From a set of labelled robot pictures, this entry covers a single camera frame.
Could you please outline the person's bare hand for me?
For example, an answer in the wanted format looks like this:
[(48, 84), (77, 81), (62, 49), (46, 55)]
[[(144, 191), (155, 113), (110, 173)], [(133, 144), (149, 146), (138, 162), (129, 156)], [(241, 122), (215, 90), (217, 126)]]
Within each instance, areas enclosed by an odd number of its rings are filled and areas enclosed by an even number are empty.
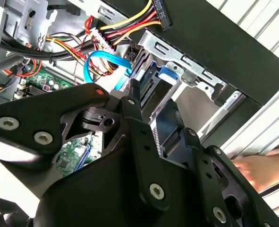
[(232, 162), (258, 193), (279, 183), (279, 148), (265, 156), (246, 156)]

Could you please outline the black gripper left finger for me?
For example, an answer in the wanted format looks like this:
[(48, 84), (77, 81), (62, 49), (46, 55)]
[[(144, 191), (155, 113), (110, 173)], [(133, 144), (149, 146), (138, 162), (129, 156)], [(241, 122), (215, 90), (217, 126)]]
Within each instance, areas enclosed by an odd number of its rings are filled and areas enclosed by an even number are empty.
[(157, 152), (142, 118), (138, 89), (118, 99), (89, 83), (1, 104), (0, 160), (46, 170), (64, 143), (90, 131), (103, 132), (101, 158), (141, 146)]

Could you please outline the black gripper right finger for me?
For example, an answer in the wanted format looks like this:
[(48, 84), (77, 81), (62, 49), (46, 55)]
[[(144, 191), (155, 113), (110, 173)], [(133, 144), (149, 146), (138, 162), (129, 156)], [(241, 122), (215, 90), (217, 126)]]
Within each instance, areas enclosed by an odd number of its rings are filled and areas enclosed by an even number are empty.
[(186, 165), (195, 176), (198, 204), (208, 227), (279, 227), (279, 217), (218, 147), (204, 148), (184, 126), (169, 99), (156, 118), (162, 155)]

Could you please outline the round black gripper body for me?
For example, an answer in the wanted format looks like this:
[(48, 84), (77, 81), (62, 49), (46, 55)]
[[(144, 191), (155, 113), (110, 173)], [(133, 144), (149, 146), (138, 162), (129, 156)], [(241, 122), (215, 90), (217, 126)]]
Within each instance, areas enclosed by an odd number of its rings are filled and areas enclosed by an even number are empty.
[(51, 186), (36, 227), (206, 227), (188, 166), (149, 146), (114, 151)]

